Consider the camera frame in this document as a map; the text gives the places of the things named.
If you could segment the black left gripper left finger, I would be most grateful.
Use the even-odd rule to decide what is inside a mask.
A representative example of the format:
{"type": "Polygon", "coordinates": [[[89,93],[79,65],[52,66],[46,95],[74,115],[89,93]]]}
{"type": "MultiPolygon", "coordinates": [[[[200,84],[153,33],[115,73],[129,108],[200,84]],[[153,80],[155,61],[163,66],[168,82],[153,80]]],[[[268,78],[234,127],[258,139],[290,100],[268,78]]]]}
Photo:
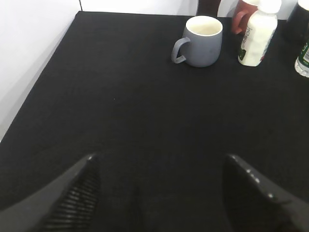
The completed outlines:
{"type": "Polygon", "coordinates": [[[86,155],[39,191],[0,213],[2,232],[86,232],[98,204],[98,157],[86,155]]]}

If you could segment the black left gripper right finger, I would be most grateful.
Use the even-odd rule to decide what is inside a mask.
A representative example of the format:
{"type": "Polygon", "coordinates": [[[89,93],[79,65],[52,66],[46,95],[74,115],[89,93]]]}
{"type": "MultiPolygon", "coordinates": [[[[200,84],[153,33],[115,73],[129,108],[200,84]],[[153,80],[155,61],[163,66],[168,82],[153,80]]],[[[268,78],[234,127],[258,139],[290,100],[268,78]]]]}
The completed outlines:
{"type": "Polygon", "coordinates": [[[223,164],[225,211],[235,232],[307,232],[309,204],[237,155],[223,164]]]}

